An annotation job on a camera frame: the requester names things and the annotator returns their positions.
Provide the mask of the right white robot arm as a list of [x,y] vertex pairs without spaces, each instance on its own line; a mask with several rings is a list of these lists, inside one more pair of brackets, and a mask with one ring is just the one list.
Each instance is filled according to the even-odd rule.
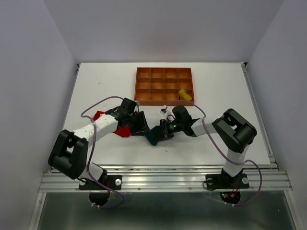
[[255,127],[236,110],[230,108],[212,122],[204,118],[192,118],[184,106],[176,106],[172,110],[173,120],[160,120],[155,131],[156,142],[173,138],[175,133],[183,132],[189,137],[218,134],[227,146],[226,162],[221,174],[221,183],[231,187],[238,182],[238,175],[243,170],[247,149],[257,135]]

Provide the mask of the yellow bear sock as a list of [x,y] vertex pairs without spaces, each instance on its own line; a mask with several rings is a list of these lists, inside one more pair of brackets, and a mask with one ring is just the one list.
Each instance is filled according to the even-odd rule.
[[192,101],[192,97],[187,93],[187,90],[181,89],[178,92],[179,98],[184,101]]

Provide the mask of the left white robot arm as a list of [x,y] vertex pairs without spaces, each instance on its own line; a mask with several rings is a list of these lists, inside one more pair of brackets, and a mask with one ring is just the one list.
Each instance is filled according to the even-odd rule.
[[132,134],[144,131],[144,112],[139,111],[136,101],[123,98],[119,106],[105,111],[96,120],[85,113],[81,117],[88,118],[90,124],[74,131],[61,131],[48,164],[71,179],[88,179],[95,188],[101,189],[107,177],[103,168],[91,163],[96,142],[124,127]]

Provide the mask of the teal sock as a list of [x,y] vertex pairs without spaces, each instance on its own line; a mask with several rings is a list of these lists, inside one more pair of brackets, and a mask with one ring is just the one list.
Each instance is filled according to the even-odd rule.
[[158,142],[164,140],[163,130],[160,126],[155,126],[145,131],[144,136],[152,146],[156,146]]

